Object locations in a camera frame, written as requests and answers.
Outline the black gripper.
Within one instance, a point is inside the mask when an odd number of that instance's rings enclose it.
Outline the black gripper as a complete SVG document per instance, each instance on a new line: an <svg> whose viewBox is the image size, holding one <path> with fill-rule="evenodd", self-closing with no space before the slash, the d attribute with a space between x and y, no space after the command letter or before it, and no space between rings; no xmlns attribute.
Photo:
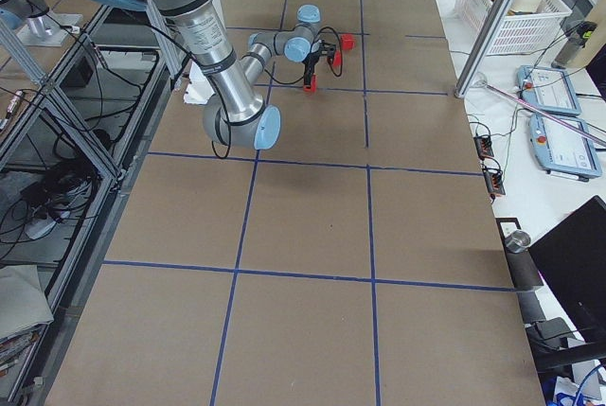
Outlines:
<svg viewBox="0 0 606 406"><path fill-rule="evenodd" d="M303 75L303 89L316 89L316 75L313 69L322 56L323 40L317 40L312 44L310 53L306 58Z"/></svg>

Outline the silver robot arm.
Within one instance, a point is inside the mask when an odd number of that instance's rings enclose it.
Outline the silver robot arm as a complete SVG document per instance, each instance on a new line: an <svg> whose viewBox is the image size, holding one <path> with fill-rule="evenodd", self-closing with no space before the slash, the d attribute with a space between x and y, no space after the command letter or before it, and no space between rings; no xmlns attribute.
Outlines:
<svg viewBox="0 0 606 406"><path fill-rule="evenodd" d="M145 10L148 2L153 2L160 14L176 25L214 91L203 113L203 126L212 141L254 150L268 150L276 143L280 111L267 103L254 85L274 56L303 62L318 50L321 12L317 6L300 7L297 23L290 31L253 35L248 52L239 58L213 0L94 1L136 11Z"/></svg>

